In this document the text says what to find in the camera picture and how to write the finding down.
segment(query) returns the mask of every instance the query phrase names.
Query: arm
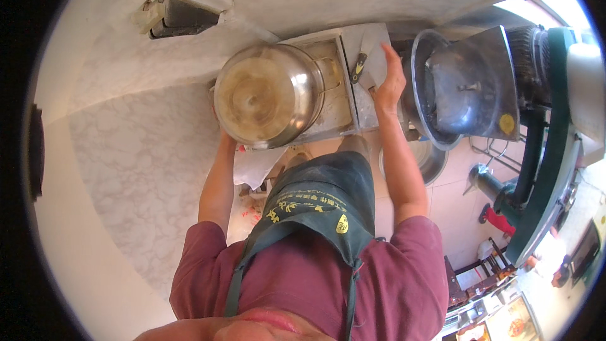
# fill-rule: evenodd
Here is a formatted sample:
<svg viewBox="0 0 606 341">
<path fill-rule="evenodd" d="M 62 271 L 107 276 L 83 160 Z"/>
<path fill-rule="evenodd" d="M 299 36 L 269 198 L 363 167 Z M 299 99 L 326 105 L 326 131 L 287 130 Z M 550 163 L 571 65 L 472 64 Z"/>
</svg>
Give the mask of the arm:
<svg viewBox="0 0 606 341">
<path fill-rule="evenodd" d="M 379 134 L 383 143 L 385 180 L 393 202 L 395 226 L 412 216 L 427 216 L 425 184 L 414 155 L 398 120 L 398 101 L 406 78 L 395 50 L 383 44 L 387 59 L 387 78 L 373 94 L 379 120 Z"/>
<path fill-rule="evenodd" d="M 216 223 L 227 237 L 227 225 L 233 201 L 233 159 L 236 141 L 221 130 L 215 163 L 208 173 L 198 207 L 198 222 Z"/>
</svg>

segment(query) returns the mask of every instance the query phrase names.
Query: hand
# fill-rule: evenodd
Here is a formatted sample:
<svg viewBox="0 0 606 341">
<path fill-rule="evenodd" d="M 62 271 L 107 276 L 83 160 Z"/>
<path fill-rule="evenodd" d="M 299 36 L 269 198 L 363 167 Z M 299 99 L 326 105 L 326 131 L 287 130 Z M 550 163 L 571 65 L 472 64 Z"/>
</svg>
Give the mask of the hand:
<svg viewBox="0 0 606 341">
<path fill-rule="evenodd" d="M 370 94 L 375 101 L 376 112 L 398 115 L 398 101 L 404 91 L 406 78 L 398 53 L 386 43 L 381 43 L 381 47 L 385 51 L 387 60 L 387 78 L 381 87 L 372 90 Z"/>
</svg>

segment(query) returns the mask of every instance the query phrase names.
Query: apron strap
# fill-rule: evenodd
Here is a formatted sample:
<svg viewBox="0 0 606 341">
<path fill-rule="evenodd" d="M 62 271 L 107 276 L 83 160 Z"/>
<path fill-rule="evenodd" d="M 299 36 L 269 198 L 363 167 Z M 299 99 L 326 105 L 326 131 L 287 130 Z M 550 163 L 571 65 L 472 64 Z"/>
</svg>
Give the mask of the apron strap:
<svg viewBox="0 0 606 341">
<path fill-rule="evenodd" d="M 356 314 L 356 281 L 360 277 L 360 268 L 364 262 L 356 258 L 353 263 L 352 276 L 349 278 L 349 293 L 347 295 L 347 322 L 345 323 L 345 341 L 351 341 L 353 317 Z"/>
<path fill-rule="evenodd" d="M 225 301 L 225 312 L 223 317 L 232 317 L 238 312 L 238 300 L 240 297 L 240 285 L 242 284 L 243 273 L 244 266 L 239 266 L 233 271 L 229 291 L 227 292 L 227 300 Z"/>
<path fill-rule="evenodd" d="M 242 285 L 242 277 L 244 276 L 244 267 L 246 266 L 246 262 L 244 257 L 246 256 L 248 249 L 248 241 L 244 243 L 244 247 L 242 248 L 242 257 L 240 257 L 240 262 L 236 265 L 236 268 L 233 270 L 233 275 L 231 277 L 231 282 L 229 284 L 229 290 L 227 292 L 227 299 L 225 300 L 225 311 L 223 312 L 223 317 L 232 317 L 238 314 L 238 301 L 240 299 L 240 286 Z"/>
</svg>

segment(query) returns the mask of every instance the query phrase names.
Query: picture frame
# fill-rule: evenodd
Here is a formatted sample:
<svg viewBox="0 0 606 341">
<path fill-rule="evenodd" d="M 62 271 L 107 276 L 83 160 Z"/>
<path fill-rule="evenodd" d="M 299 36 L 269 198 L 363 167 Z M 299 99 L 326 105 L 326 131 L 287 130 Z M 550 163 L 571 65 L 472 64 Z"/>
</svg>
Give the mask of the picture frame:
<svg viewBox="0 0 606 341">
<path fill-rule="evenodd" d="M 542 339 L 541 330 L 524 293 L 520 293 L 485 322 L 492 341 Z"/>
</svg>

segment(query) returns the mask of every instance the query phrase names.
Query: knife handle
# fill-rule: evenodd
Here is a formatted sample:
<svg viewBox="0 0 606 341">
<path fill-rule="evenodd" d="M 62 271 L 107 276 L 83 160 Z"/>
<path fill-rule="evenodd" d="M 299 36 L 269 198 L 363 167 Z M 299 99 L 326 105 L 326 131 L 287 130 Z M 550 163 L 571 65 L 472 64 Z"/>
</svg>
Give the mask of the knife handle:
<svg viewBox="0 0 606 341">
<path fill-rule="evenodd" d="M 362 74 L 362 70 L 364 70 L 364 63 L 366 62 L 366 58 L 368 58 L 368 55 L 366 53 L 360 52 L 360 54 L 358 54 L 358 62 L 356 63 L 356 66 L 353 68 L 353 72 L 352 72 L 352 83 L 357 83 L 358 80 L 360 79 L 360 75 Z"/>
</svg>

